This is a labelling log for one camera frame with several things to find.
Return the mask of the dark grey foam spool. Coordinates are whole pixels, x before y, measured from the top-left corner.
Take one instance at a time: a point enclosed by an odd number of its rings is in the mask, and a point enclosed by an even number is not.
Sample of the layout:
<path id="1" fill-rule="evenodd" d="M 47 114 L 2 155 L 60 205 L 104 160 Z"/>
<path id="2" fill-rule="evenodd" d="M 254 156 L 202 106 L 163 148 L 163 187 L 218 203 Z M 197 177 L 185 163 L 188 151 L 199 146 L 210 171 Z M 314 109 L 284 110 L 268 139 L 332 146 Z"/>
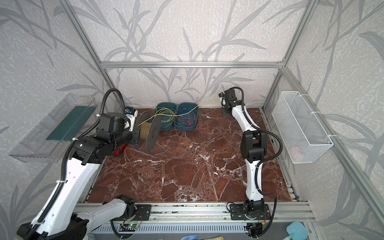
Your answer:
<path id="1" fill-rule="evenodd" d="M 152 116 L 148 111 L 143 112 L 136 122 L 136 128 L 140 130 L 140 136 L 138 143 L 134 147 L 139 149 L 145 144 L 146 152 L 150 153 L 159 137 L 160 127 L 161 116 Z"/>

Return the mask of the teal bin with red cables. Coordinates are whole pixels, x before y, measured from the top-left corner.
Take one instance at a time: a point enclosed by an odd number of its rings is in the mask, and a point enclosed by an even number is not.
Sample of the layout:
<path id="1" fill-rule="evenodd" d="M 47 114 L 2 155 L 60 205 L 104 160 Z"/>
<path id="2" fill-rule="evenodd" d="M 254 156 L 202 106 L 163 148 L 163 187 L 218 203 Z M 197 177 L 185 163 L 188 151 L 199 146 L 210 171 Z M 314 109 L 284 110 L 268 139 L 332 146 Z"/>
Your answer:
<path id="1" fill-rule="evenodd" d="M 199 107 L 195 103 L 181 103 L 176 110 L 174 125 L 180 131 L 193 131 L 198 120 Z"/>

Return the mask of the teal bin with yellow cables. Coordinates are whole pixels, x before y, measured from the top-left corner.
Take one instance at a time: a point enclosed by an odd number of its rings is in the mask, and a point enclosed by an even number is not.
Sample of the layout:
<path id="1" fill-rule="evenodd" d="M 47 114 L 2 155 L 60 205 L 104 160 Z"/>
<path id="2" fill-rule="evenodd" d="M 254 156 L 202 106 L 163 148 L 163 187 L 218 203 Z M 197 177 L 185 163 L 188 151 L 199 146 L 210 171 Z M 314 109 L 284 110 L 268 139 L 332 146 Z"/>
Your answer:
<path id="1" fill-rule="evenodd" d="M 173 115 L 177 110 L 177 105 L 172 102 L 159 103 L 156 108 L 154 115 L 161 117 L 160 131 L 170 131 L 173 127 L 174 119 Z"/>

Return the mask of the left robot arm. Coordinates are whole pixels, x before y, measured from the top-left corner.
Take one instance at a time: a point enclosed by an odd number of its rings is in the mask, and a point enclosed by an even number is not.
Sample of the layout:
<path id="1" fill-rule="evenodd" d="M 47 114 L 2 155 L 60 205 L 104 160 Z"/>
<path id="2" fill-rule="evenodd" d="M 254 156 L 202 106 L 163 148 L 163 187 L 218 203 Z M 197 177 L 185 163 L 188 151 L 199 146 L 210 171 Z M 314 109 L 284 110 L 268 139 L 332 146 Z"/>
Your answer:
<path id="1" fill-rule="evenodd" d="M 139 132 L 134 130 L 129 115 L 135 117 L 137 112 L 125 106 L 120 91 L 106 91 L 97 121 L 73 139 L 63 156 L 54 191 L 38 215 L 20 225 L 17 236 L 24 240 L 82 240 L 107 221 L 136 215 L 134 200 L 124 195 L 91 213 L 74 213 L 82 192 L 105 158 L 138 140 Z"/>

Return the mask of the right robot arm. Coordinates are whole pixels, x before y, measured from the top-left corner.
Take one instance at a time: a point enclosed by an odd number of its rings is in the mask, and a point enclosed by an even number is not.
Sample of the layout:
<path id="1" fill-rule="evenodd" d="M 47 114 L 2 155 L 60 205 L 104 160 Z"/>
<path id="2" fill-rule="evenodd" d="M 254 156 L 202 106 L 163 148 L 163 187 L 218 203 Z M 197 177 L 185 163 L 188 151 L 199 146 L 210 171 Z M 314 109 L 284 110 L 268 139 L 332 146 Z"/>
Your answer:
<path id="1" fill-rule="evenodd" d="M 279 137 L 267 130 L 261 129 L 251 118 L 244 103 L 244 91 L 240 87 L 232 87 L 219 94 L 221 99 L 221 112 L 224 117 L 232 116 L 243 131 L 240 152 L 246 163 L 247 188 L 245 201 L 240 209 L 233 209 L 235 216 L 249 220 L 264 220 L 270 217 L 265 197 L 273 194 L 262 193 L 262 167 L 269 160 L 278 157 L 282 150 L 272 157 L 268 154 L 268 136 L 271 135 L 277 140 Z"/>

